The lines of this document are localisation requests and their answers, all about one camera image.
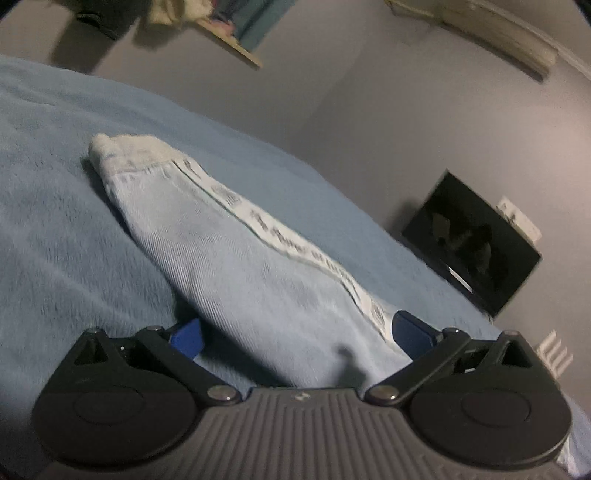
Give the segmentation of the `light blue denim jacket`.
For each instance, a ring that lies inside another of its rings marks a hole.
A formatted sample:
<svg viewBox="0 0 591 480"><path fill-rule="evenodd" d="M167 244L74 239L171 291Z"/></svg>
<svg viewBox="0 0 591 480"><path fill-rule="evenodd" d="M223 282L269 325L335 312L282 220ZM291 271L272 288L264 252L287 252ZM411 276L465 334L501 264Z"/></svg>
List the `light blue denim jacket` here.
<svg viewBox="0 0 591 480"><path fill-rule="evenodd" d="M363 390L410 363L390 306L190 156L152 136L88 149L135 243L267 382Z"/></svg>

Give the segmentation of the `black monitor screen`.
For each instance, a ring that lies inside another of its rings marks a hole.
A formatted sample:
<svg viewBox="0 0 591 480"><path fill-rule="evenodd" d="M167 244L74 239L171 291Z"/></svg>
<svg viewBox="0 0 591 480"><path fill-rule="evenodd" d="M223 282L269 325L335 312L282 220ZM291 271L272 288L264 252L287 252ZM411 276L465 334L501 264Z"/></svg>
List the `black monitor screen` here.
<svg viewBox="0 0 591 480"><path fill-rule="evenodd" d="M488 202L447 171L402 230L412 250L495 318L542 256Z"/></svg>

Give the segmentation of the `white wifi router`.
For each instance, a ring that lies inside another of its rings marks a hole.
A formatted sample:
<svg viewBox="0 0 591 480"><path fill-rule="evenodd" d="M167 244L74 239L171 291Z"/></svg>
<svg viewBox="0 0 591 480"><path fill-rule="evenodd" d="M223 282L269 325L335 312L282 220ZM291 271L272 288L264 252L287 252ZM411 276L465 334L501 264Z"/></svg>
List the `white wifi router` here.
<svg viewBox="0 0 591 480"><path fill-rule="evenodd" d="M574 360L574 355L569 352L555 330L552 330L535 347L535 351L556 380L565 373Z"/></svg>

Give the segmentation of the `blue fleece blanket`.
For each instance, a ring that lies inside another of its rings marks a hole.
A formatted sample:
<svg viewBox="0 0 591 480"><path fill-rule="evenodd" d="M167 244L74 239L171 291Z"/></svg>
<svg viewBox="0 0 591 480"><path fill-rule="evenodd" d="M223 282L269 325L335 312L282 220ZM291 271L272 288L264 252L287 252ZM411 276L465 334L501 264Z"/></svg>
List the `blue fleece blanket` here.
<svg viewBox="0 0 591 480"><path fill-rule="evenodd" d="M190 307L129 236L88 158L99 133L151 134L314 242L363 287L434 327L499 331L454 288L296 157L149 92L1 60L1 462L47 464L30 424L42 387L82 331L116 337L204 318L200 362L236 386L287 384L204 308Z"/></svg>

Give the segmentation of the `white wall socket strip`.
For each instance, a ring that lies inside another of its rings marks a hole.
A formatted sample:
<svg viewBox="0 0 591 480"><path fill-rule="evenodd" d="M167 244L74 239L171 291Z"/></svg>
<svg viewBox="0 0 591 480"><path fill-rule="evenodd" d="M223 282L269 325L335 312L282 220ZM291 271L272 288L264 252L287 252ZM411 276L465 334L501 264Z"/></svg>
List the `white wall socket strip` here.
<svg viewBox="0 0 591 480"><path fill-rule="evenodd" d="M541 230L506 196L497 203L496 209L531 245L536 246L541 240Z"/></svg>

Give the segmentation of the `wall shelf with clothes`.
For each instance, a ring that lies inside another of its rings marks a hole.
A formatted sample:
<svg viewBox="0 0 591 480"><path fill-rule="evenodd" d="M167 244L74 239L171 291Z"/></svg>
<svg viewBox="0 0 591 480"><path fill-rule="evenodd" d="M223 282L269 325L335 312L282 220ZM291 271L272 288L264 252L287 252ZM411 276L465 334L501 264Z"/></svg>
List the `wall shelf with clothes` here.
<svg viewBox="0 0 591 480"><path fill-rule="evenodd" d="M263 67L254 51L295 1L149 1L142 26L158 38L196 29L253 69Z"/></svg>

